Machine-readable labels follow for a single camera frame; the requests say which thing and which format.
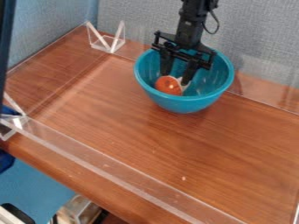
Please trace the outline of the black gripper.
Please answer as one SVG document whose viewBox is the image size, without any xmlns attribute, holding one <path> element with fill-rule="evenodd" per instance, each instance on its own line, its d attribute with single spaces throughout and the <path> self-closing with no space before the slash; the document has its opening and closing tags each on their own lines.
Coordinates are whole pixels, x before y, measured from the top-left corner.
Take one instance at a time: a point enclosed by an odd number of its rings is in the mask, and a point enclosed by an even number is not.
<svg viewBox="0 0 299 224">
<path fill-rule="evenodd" d="M 207 16 L 180 16 L 176 33 L 156 31 L 152 49 L 160 54 L 160 71 L 166 76 L 172 71 L 174 61 L 182 60 L 187 68 L 182 76 L 182 85 L 187 86 L 199 68 L 211 69 L 215 51 L 202 43 L 202 34 L 207 32 Z"/>
</svg>

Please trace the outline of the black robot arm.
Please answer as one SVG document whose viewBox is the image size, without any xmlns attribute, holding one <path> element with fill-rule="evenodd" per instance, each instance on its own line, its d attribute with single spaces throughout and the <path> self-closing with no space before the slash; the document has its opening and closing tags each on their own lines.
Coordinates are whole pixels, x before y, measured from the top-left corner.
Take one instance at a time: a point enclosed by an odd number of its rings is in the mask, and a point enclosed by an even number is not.
<svg viewBox="0 0 299 224">
<path fill-rule="evenodd" d="M 160 55 L 160 74 L 166 76 L 174 67 L 175 60 L 183 60 L 187 68 L 179 80 L 186 87 L 200 68 L 211 69 L 216 52 L 202 43 L 202 34 L 214 35 L 219 31 L 208 31 L 206 26 L 207 16 L 211 15 L 219 23 L 214 10 L 219 6 L 219 0 L 182 0 L 179 10 L 179 24 L 176 33 L 156 31 L 153 33 L 152 49 Z"/>
</svg>

